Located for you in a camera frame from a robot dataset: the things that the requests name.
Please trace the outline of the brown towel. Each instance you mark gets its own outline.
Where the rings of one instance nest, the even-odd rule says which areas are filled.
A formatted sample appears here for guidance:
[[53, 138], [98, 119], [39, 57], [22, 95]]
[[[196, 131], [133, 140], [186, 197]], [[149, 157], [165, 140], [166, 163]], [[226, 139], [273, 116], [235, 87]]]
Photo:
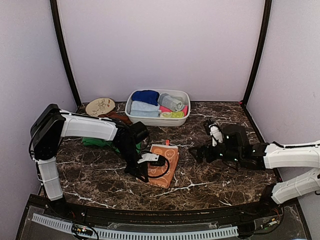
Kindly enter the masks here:
[[131, 125], [132, 124], [132, 122], [131, 122], [131, 120], [129, 119], [128, 116], [120, 115], [115, 111], [111, 111], [111, 112], [105, 113], [105, 114], [100, 114], [98, 117], [99, 118], [117, 119], [117, 120], [120, 120], [120, 121], [122, 121], [123, 123], [125, 123], [127, 125]]

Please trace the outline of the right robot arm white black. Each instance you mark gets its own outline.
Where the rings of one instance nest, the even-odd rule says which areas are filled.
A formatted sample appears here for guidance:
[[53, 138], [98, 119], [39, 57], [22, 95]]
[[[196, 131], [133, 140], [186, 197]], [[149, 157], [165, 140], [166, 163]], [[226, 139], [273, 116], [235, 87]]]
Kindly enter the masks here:
[[209, 122], [205, 131], [211, 137], [211, 142], [188, 150], [198, 163], [222, 160], [235, 163], [235, 170], [241, 167], [257, 171], [310, 168], [293, 179], [266, 186], [255, 205], [258, 216], [266, 217], [275, 205], [320, 190], [319, 141], [296, 145], [282, 145], [275, 141], [250, 144], [246, 129], [237, 124], [220, 127]]

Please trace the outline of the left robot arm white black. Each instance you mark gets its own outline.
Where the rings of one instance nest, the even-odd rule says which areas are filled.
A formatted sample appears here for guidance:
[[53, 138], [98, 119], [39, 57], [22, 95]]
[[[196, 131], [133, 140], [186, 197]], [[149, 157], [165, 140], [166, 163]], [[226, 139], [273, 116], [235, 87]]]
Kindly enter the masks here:
[[149, 136], [147, 127], [140, 121], [127, 125], [119, 119], [99, 118], [61, 110], [49, 104], [30, 130], [28, 147], [30, 158], [36, 162], [40, 180], [51, 203], [51, 210], [60, 218], [71, 213], [60, 184], [57, 153], [65, 137], [94, 138], [111, 141], [126, 162], [125, 172], [147, 183], [148, 164], [137, 152], [137, 144]]

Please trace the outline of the orange bunny pattern towel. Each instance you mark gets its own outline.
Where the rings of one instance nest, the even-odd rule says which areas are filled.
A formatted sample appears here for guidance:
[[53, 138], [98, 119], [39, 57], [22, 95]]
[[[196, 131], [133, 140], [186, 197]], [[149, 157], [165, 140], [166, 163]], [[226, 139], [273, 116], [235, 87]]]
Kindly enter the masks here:
[[150, 150], [146, 152], [148, 182], [145, 184], [168, 189], [174, 177], [179, 160], [179, 148], [170, 145], [167, 139], [165, 144], [152, 144]]

